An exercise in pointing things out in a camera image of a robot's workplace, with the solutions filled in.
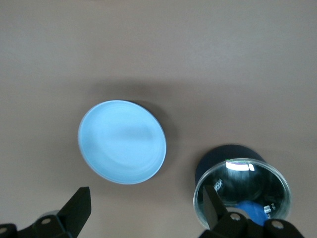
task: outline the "beige table surface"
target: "beige table surface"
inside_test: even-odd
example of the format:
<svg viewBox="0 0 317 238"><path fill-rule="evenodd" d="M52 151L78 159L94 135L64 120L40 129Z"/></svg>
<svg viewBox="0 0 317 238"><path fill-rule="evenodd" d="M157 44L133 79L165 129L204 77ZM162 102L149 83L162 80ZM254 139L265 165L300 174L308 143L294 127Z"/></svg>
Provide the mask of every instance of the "beige table surface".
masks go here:
<svg viewBox="0 0 317 238"><path fill-rule="evenodd" d="M195 238L197 162L249 146L293 192L288 220L316 237L317 1L0 0L0 223L22 229L89 186L80 238ZM137 185L96 175L85 112L148 108L168 153Z"/></svg>

